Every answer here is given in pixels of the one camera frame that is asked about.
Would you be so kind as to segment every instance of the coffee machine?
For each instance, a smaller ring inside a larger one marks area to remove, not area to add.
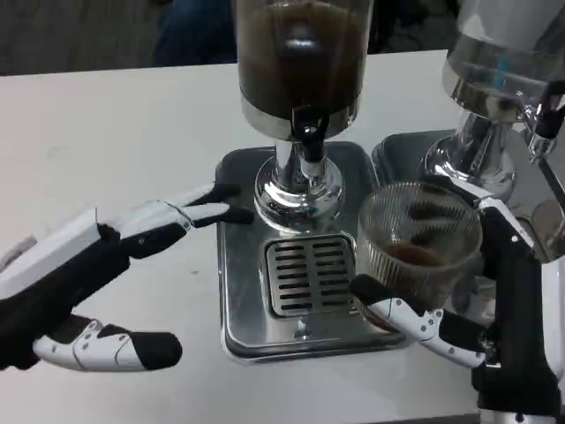
[[[506,146],[516,137],[514,123],[522,122],[532,157],[565,205],[546,162],[563,119],[565,1],[466,0],[458,29],[442,82],[466,113],[456,133],[427,153],[424,171],[462,178],[508,201],[516,167]]]
[[[218,227],[226,350],[265,361],[403,345],[365,322],[348,290],[371,160],[326,142],[358,113],[373,0],[236,0],[232,10],[242,109],[275,146],[231,152],[217,170],[258,215],[252,227]]]

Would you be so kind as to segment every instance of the dark coffee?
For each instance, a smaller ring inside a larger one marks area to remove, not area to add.
[[[319,2],[273,4],[238,22],[239,83],[253,106],[290,119],[292,108],[351,106],[365,69],[365,22]]]
[[[444,265],[439,256],[429,249],[415,246],[412,243],[397,243],[384,249],[390,256],[410,265],[421,267],[440,267]]]

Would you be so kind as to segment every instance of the person in background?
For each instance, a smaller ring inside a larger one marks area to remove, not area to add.
[[[150,1],[162,6],[160,37],[154,50],[156,66],[228,64],[237,61],[230,0]],[[428,17],[440,16],[431,13],[426,6],[432,1],[443,4],[445,11],[441,15],[446,19],[449,17],[455,28],[459,9],[457,0],[375,0],[368,53],[405,51],[405,47],[401,50],[392,48],[391,39],[398,33],[399,26],[416,28],[415,34],[418,34],[418,28]],[[441,26],[439,28],[436,32],[443,33]],[[412,43],[408,44],[411,50],[426,49],[426,45],[415,34],[411,34],[409,29],[396,38],[411,40]],[[450,46],[433,47],[446,49]]]
[[[153,0],[162,7],[156,66],[237,61],[230,0]]]

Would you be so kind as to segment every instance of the glass coffee container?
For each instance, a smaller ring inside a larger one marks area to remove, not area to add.
[[[373,0],[233,0],[239,85],[247,121],[278,141],[255,187],[276,228],[319,229],[344,187],[324,140],[355,119]]]

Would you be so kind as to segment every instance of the drip tray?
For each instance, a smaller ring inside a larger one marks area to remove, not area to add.
[[[347,288],[355,259],[344,236],[276,240],[267,245],[266,256],[271,307],[278,316],[355,312]]]
[[[252,225],[218,224],[222,341],[228,354],[263,362],[368,352],[406,346],[398,333],[365,322],[351,303],[358,211],[377,184],[371,160],[349,142],[326,144],[346,186],[340,215],[323,232],[285,235],[256,218]],[[273,148],[226,155],[216,182],[240,184],[230,201],[254,209],[260,166]]]

